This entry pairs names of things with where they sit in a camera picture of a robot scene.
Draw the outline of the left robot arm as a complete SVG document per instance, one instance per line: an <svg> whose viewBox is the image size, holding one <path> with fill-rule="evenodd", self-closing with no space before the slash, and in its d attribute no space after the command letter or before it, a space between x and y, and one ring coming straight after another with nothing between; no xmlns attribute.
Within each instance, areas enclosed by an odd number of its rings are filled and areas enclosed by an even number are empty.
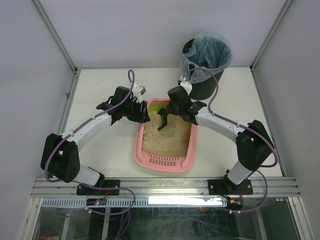
<svg viewBox="0 0 320 240"><path fill-rule="evenodd" d="M60 135L50 134L45 140L40 163L45 176L53 175L65 183L99 186L104 175L81 165L79 152L97 134L123 117L135 123L149 122L147 101L142 99L145 91L145 87L138 85L133 88L119 86L76 128Z"/></svg>

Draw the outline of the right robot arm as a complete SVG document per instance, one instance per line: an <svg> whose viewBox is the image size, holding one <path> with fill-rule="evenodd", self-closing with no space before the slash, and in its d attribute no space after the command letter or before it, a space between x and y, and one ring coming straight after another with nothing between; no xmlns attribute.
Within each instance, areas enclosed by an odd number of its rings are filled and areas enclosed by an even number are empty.
<svg viewBox="0 0 320 240"><path fill-rule="evenodd" d="M278 163L278 154L260 121L245 123L223 116L201 101L192 101L181 86L170 89L167 94L169 103L158 112L161 116L161 126L158 130L167 126L168 115L175 115L185 122L213 130L235 143L238 160L223 177L226 187L242 184L247 177L263 166L271 154L274 155L274 163Z"/></svg>

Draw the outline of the pink litter box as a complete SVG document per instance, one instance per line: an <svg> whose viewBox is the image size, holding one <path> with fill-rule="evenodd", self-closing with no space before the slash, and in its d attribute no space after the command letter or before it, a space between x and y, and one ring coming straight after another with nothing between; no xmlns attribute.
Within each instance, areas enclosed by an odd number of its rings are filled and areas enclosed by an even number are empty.
<svg viewBox="0 0 320 240"><path fill-rule="evenodd" d="M152 112L158 112L161 108L166 107L168 103L168 99L151 99L147 105L149 116ZM193 166L196 157L198 139L198 127L196 125L191 124L189 145L186 156L166 156L150 153L142 149L144 124L145 123L139 125L136 135L133 150L133 157L136 163L144 168L166 173L183 173Z"/></svg>

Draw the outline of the black litter scoop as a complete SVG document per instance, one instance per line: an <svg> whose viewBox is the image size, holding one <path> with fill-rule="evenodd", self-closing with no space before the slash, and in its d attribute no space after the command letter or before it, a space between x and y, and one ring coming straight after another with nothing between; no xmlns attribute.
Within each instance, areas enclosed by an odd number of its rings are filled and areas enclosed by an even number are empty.
<svg viewBox="0 0 320 240"><path fill-rule="evenodd" d="M165 108L161 108L158 112L158 115L160 115L160 120L161 120L161 124L160 126L157 128L158 131L162 130L163 128L165 128L168 124L168 112Z"/></svg>

